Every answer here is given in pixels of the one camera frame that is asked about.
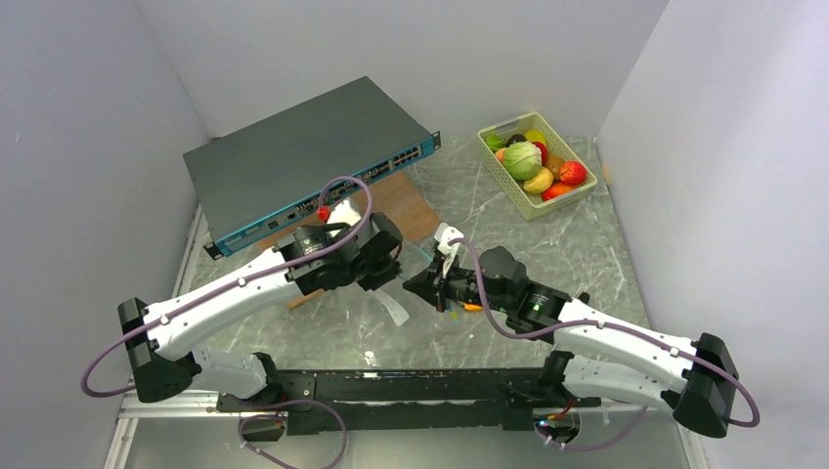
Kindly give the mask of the clear zip top bag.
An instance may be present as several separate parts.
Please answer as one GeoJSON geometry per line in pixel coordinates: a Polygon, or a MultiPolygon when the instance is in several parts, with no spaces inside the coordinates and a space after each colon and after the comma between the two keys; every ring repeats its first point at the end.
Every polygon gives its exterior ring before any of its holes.
{"type": "Polygon", "coordinates": [[[402,271],[377,290],[352,284],[324,295],[331,307],[336,345],[345,359],[341,368],[421,369],[455,365],[451,334],[458,331],[458,315],[437,313],[405,290],[403,283],[428,266],[433,254],[425,243],[406,241],[401,250],[402,271]]]}

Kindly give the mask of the yellow lemon toy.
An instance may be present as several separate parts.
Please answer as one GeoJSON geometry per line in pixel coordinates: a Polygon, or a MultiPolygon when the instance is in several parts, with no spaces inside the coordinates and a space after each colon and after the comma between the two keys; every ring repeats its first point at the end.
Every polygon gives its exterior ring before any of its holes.
{"type": "Polygon", "coordinates": [[[539,172],[522,183],[522,189],[528,194],[542,194],[555,182],[554,174],[547,168],[542,167],[539,172]]]}

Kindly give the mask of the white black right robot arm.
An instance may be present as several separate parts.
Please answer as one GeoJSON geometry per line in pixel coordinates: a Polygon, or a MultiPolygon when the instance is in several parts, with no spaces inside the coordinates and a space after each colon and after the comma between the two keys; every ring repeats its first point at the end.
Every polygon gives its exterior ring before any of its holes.
{"type": "Polygon", "coordinates": [[[739,374],[725,342],[711,333],[696,340],[657,333],[592,308],[531,280],[505,248],[488,249],[473,269],[448,265],[437,252],[405,290],[438,311],[449,303],[488,306],[506,316],[510,338],[561,346],[550,354],[539,392],[550,405],[606,398],[670,414],[697,434],[721,439],[729,426],[739,374]]]}

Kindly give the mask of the green cabbage toy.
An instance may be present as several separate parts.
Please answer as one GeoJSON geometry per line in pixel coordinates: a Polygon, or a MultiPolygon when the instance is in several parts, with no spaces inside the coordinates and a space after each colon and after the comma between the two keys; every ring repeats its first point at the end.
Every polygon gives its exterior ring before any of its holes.
{"type": "Polygon", "coordinates": [[[543,153],[532,142],[517,142],[505,149],[502,166],[517,181],[534,178],[542,168],[543,153]]]}

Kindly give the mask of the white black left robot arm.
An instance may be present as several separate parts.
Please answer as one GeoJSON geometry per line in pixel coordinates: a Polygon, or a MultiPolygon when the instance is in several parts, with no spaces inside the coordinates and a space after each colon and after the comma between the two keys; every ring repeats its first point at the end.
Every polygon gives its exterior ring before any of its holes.
{"type": "Polygon", "coordinates": [[[400,271],[403,236],[382,213],[365,223],[302,226],[247,265],[186,295],[146,304],[133,298],[118,313],[140,402],[158,403],[187,390],[231,395],[258,410],[285,398],[266,353],[234,355],[207,338],[272,304],[352,283],[377,290],[400,271]]]}

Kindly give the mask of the red pepper toy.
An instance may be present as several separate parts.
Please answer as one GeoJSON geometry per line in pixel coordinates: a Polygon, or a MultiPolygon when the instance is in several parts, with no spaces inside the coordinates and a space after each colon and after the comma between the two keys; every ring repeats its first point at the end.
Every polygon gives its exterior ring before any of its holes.
{"type": "Polygon", "coordinates": [[[587,168],[575,160],[568,160],[559,168],[560,183],[569,187],[578,187],[588,178],[587,168]]]}

